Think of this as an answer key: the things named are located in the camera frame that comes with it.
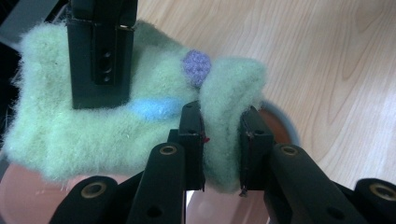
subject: fuzzy knit fabric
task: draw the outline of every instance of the fuzzy knit fabric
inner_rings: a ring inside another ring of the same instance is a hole
[[[3,139],[7,157],[50,181],[76,175],[134,175],[150,151],[178,127],[181,107],[199,100],[206,135],[204,171],[218,191],[238,188],[240,115],[258,103],[264,68],[250,59],[211,61],[152,25],[134,36],[130,102],[117,108],[72,108],[67,29],[38,25],[21,42],[21,90]]]

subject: screw hole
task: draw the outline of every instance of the screw hole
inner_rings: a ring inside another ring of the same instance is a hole
[[[262,130],[256,130],[256,131],[254,131],[254,134],[256,134],[256,135],[263,135],[263,134],[264,134],[264,131],[262,131]]]
[[[160,217],[163,215],[163,211],[156,205],[151,206],[147,211],[148,217]]]
[[[370,185],[370,191],[384,200],[396,202],[396,191],[383,184],[374,183]]]
[[[338,209],[338,208],[335,208],[335,207],[328,207],[327,208],[327,213],[331,216],[331,217],[333,217],[333,218],[335,218],[335,219],[338,219],[338,220],[343,220],[346,216],[344,215],[344,213],[340,210],[340,209]]]
[[[165,156],[172,155],[172,154],[174,154],[176,152],[177,152],[177,149],[175,147],[173,147],[173,146],[162,147],[160,149],[160,153],[165,155]]]
[[[81,196],[86,199],[96,198],[105,191],[106,184],[104,182],[93,182],[82,189]]]
[[[103,57],[99,61],[99,69],[103,73],[110,73],[112,70],[111,60],[108,57]]]
[[[293,147],[282,147],[281,150],[288,156],[295,156],[298,153],[297,149]]]

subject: blue fabric patch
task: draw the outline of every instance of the blue fabric patch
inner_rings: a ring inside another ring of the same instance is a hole
[[[160,99],[138,99],[129,103],[128,109],[142,119],[156,121],[171,119],[181,114],[183,102],[178,98],[166,97]]]

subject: purple pompom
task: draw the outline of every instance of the purple pompom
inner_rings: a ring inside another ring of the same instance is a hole
[[[196,49],[190,50],[183,59],[185,75],[194,87],[201,87],[211,66],[209,56]]]

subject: wooden table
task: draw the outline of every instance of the wooden table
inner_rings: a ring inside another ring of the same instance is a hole
[[[396,183],[396,1],[141,0],[138,10],[211,58],[266,64],[263,97],[330,179]]]

